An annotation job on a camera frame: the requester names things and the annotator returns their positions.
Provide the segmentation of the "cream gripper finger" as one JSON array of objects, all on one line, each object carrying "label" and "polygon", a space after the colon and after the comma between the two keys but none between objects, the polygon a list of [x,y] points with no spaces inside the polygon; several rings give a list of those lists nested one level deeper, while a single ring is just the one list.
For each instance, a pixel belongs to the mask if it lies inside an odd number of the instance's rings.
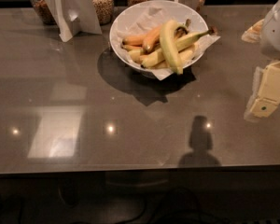
[{"label": "cream gripper finger", "polygon": [[251,108],[258,97],[258,91],[262,79],[262,74],[263,74],[263,69],[257,66],[253,75],[252,94],[245,107],[244,119],[246,121],[250,121],[254,123],[259,121],[259,118],[252,113]]},{"label": "cream gripper finger", "polygon": [[257,118],[268,118],[278,105],[271,100],[257,98],[249,108],[250,113]]}]

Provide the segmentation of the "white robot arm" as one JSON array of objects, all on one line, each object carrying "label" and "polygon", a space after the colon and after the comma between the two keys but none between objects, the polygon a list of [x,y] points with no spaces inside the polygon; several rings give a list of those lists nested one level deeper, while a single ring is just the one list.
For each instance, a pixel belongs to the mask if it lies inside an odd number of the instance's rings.
[{"label": "white robot arm", "polygon": [[242,34],[242,40],[259,43],[261,53],[271,59],[265,68],[255,70],[244,117],[250,121],[268,118],[280,105],[280,0]]}]

